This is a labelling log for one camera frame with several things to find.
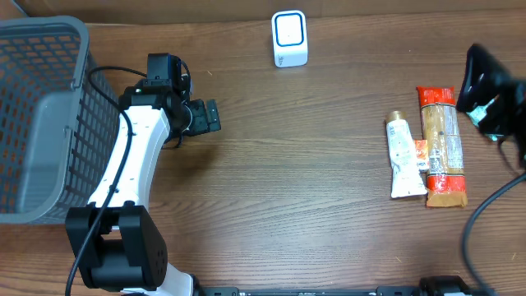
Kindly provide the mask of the small orange carton box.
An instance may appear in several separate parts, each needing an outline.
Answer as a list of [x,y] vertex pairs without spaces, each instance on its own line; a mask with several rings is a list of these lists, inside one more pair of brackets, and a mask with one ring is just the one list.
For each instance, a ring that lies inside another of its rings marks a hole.
[[415,140],[417,166],[420,172],[426,173],[430,168],[429,150],[427,140]]

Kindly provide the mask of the orange spaghetti packet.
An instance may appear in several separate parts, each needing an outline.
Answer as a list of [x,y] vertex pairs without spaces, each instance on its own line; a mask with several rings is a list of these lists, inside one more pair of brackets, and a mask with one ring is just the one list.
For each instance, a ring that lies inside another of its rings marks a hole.
[[454,89],[419,86],[417,92],[429,156],[427,206],[464,207],[468,196]]

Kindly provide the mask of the white tube gold cap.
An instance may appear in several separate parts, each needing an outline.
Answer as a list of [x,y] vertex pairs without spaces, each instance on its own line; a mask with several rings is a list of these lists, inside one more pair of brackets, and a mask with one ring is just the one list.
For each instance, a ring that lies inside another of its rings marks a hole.
[[390,196],[397,199],[426,195],[427,188],[418,167],[416,146],[406,114],[402,111],[388,113],[385,118],[385,129],[392,168]]

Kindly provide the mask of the teal tissue packet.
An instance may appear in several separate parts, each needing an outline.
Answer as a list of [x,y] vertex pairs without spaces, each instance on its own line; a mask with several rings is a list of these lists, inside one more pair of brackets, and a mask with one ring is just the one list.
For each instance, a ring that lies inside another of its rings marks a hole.
[[480,133],[491,141],[510,135],[505,103],[500,97],[490,100],[486,105],[477,106],[468,116]]

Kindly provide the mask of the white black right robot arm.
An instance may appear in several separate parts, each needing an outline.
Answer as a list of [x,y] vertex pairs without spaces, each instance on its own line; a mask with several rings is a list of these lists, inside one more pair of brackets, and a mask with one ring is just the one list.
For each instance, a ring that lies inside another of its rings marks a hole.
[[525,166],[525,79],[513,77],[480,44],[468,49],[456,110],[467,114],[489,138],[513,138],[519,165]]

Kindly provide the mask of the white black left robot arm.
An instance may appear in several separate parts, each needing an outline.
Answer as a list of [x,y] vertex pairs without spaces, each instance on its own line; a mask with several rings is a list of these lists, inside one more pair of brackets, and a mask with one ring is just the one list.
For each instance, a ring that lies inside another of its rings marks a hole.
[[120,128],[99,185],[65,226],[75,255],[72,273],[90,289],[133,295],[198,295],[196,278],[168,262],[149,213],[155,166],[164,144],[220,130],[214,100],[189,98],[190,81],[143,79],[118,100]]

